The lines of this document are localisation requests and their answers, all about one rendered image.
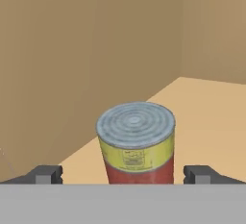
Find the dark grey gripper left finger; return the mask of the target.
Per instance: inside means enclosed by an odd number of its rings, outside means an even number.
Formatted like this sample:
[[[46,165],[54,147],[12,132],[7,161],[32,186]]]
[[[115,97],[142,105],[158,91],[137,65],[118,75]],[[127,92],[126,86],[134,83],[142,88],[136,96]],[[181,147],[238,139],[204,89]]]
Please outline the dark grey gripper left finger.
[[[4,181],[4,184],[17,185],[52,185],[62,183],[61,165],[38,165],[26,175]]]

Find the tan wooden cabinet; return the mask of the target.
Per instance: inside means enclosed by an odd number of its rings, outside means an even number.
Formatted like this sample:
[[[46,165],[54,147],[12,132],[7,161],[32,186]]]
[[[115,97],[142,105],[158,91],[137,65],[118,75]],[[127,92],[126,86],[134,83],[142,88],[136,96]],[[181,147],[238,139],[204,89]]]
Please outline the tan wooden cabinet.
[[[177,169],[246,181],[246,0],[0,0],[0,181],[103,184],[98,116],[146,100],[176,116]]]

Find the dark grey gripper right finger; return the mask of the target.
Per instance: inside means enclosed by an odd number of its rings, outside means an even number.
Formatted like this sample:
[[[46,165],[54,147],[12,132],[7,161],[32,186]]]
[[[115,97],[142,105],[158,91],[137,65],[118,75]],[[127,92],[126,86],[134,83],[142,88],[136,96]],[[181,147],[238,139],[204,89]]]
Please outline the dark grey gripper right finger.
[[[242,184],[242,181],[221,175],[208,165],[185,165],[184,183],[194,185],[223,185]]]

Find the yellow and red tin can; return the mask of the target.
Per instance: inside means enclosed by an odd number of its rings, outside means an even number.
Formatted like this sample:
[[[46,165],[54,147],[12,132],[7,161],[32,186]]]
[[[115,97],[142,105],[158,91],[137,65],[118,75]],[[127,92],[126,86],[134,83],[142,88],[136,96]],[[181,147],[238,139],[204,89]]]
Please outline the yellow and red tin can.
[[[105,111],[96,134],[111,184],[174,182],[175,116],[151,102],[132,102]]]

